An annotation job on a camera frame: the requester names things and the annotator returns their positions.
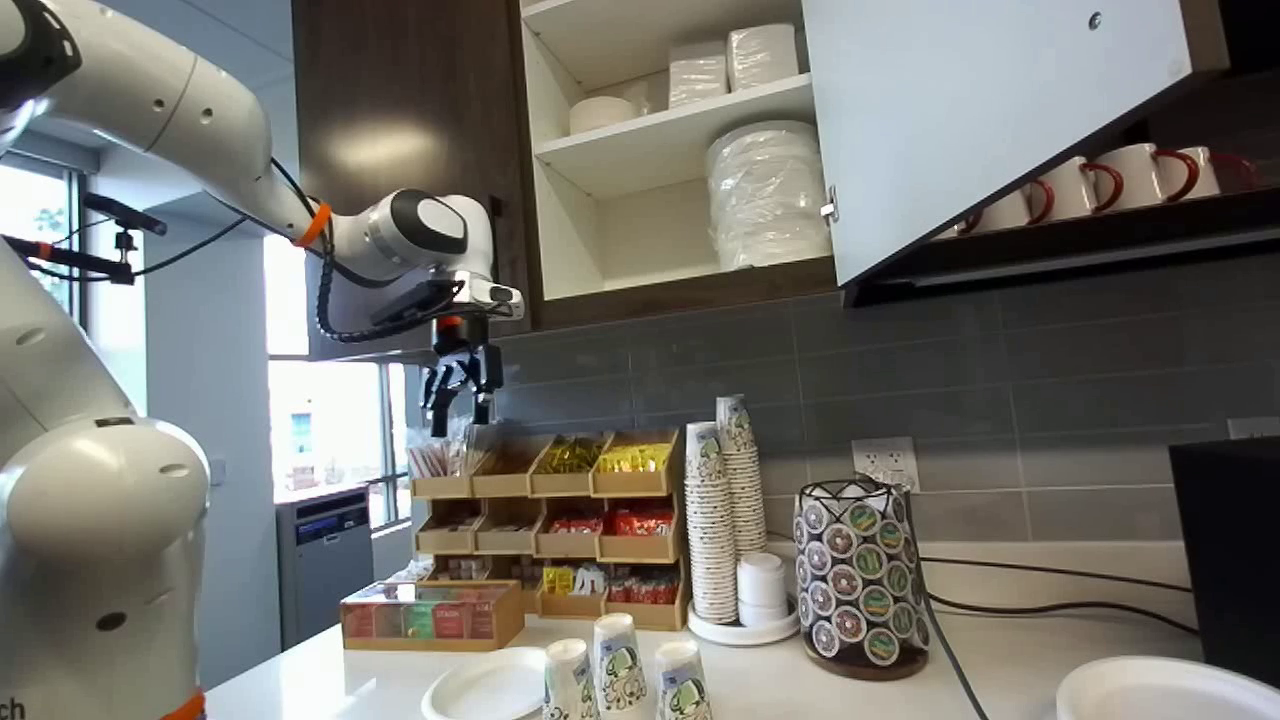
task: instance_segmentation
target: white cabinet door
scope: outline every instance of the white cabinet door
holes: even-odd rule
[[[1216,0],[803,0],[803,28],[841,286],[1224,58]]]

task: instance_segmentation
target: snack organizer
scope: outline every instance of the snack organizer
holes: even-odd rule
[[[517,582],[526,611],[683,630],[682,432],[526,442],[472,476],[422,476],[435,582]]]

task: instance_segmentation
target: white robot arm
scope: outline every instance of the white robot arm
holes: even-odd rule
[[[432,321],[439,360],[457,356],[432,367],[432,409],[463,380],[487,412],[501,360],[484,321],[522,317],[526,302],[494,286],[484,206],[387,192],[337,215],[271,162],[242,82],[95,0],[0,0],[0,151],[39,111],[172,162],[327,274],[375,286],[373,329],[341,342]],[[201,446],[133,412],[0,242],[0,720],[201,717],[205,494]]]

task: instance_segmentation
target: ceiling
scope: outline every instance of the ceiling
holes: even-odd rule
[[[220,64],[236,82],[244,82],[267,121],[271,121],[271,151],[298,168],[298,72],[294,72],[294,0],[106,0],[108,7],[182,41],[205,60]],[[140,209],[159,209],[172,201],[205,196],[201,186],[182,179],[159,168],[159,162],[118,148],[87,130],[73,130],[63,121],[37,121],[31,132],[56,136],[76,148],[92,148],[101,156],[106,192],[133,201]]]

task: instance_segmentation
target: kitchen cabinet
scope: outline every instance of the kitchen cabinet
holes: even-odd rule
[[[1277,60],[1256,0],[803,0],[838,280],[895,302],[987,280],[1256,254],[1277,188],[923,243],[1071,151],[1128,139],[1277,162]]]
[[[517,0],[298,0],[298,107],[310,192],[361,212],[393,188],[463,192],[498,215],[498,280],[537,293]],[[334,280],[334,323],[368,329],[382,293]],[[430,351],[399,331],[313,356]]]
[[[544,321],[641,317],[834,289],[834,261],[722,274],[707,145],[752,121],[814,121],[810,72],[669,107],[669,52],[748,25],[798,25],[798,0],[526,0],[526,83]],[[568,132],[578,102],[633,97],[635,121]]]

